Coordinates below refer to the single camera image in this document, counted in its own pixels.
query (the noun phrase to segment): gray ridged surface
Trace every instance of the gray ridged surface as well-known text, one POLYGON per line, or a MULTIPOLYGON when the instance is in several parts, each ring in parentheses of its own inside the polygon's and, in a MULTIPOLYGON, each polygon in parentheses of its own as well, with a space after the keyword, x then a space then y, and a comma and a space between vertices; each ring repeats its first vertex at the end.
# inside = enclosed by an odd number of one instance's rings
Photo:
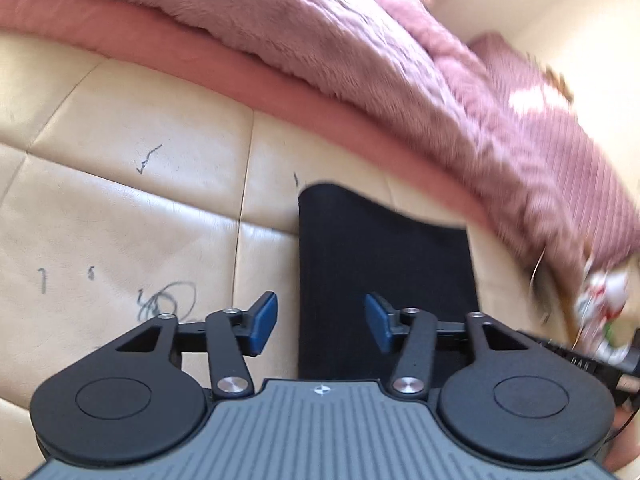
POLYGON ((593 462, 547 472, 510 470, 456 447, 421 404, 376 383, 270 381, 253 399, 221 403, 185 446, 128 468, 50 461, 33 480, 604 480, 593 462))

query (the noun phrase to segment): metal rivet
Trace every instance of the metal rivet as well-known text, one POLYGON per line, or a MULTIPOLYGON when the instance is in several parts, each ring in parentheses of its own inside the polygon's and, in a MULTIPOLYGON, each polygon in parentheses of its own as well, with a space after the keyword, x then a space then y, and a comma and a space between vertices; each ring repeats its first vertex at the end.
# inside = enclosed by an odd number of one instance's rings
POLYGON ((249 387, 246 379, 237 376, 224 377, 218 381, 218 389, 226 394, 239 394, 249 387))
POLYGON ((417 394, 424 390, 424 383, 416 377, 400 377, 392 384, 396 392, 401 394, 417 394))

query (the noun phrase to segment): circular black base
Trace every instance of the circular black base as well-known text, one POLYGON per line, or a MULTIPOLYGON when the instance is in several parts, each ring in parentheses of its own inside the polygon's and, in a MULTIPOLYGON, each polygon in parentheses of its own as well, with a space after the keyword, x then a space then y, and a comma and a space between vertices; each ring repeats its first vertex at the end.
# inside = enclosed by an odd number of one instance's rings
POLYGON ((112 352, 40 386, 31 421, 47 451, 76 465, 141 462, 180 444, 206 410, 201 386, 169 361, 112 352))
POLYGON ((466 445, 508 463, 552 465, 595 451, 613 401, 595 378, 546 351, 490 351, 441 390, 440 417, 466 445))

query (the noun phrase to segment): white plush toy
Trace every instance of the white plush toy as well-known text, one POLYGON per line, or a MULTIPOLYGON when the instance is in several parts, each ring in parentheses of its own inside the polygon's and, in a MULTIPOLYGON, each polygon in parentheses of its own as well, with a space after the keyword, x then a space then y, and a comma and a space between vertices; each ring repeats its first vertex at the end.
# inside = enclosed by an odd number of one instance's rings
POLYGON ((607 323, 622 313, 629 298, 628 275, 624 270, 594 272, 584 282, 575 303, 578 319, 578 339, 575 347, 586 355, 612 365, 625 358, 629 345, 615 348, 607 338, 607 323))

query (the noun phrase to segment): pink fuzzy blanket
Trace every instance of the pink fuzzy blanket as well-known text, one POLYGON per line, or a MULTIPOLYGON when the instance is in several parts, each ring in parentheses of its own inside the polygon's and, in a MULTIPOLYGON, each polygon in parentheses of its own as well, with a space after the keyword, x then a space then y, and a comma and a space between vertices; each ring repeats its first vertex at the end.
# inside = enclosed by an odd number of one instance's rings
POLYGON ((375 0, 128 1, 204 28, 366 111, 478 195, 521 261, 546 248, 561 284, 577 290, 583 241, 557 187, 530 146, 510 142, 513 125, 481 98, 491 93, 482 65, 443 28, 429 33, 440 46, 431 49, 434 64, 375 0))

